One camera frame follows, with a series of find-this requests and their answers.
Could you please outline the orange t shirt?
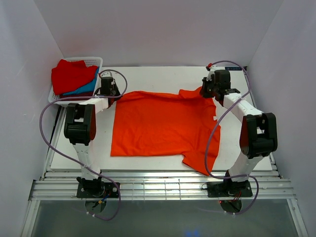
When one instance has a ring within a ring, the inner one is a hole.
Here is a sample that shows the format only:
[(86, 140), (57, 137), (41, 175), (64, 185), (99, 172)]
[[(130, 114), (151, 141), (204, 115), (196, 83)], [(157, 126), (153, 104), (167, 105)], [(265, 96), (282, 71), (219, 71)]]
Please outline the orange t shirt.
[(183, 164), (207, 175), (220, 150), (216, 105), (200, 88), (178, 94), (133, 91), (117, 101), (111, 156), (183, 156)]

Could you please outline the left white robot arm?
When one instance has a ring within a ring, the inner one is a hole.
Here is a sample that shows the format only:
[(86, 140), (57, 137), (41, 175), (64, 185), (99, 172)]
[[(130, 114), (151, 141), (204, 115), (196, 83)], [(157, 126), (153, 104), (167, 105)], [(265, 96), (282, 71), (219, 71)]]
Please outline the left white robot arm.
[(112, 75), (101, 78), (101, 87), (96, 90), (108, 98), (94, 97), (85, 102), (70, 103), (67, 106), (64, 136), (73, 145), (81, 167), (77, 197), (79, 198), (117, 198), (119, 183), (106, 183), (102, 177), (90, 172), (101, 173), (99, 162), (92, 154), (92, 141), (96, 136), (96, 114), (109, 108), (120, 96), (118, 86)]

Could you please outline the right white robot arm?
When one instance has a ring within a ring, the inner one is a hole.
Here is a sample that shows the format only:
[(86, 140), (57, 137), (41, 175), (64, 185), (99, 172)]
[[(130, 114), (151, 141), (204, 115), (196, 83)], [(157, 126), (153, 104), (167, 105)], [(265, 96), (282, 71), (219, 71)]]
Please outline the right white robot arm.
[(264, 113), (244, 99), (241, 92), (231, 87), (228, 70), (208, 68), (208, 76), (202, 80), (200, 94), (214, 98), (241, 123), (240, 154), (223, 179), (208, 182), (206, 190), (211, 198), (251, 197), (248, 181), (256, 165), (277, 149), (277, 122), (273, 113)]

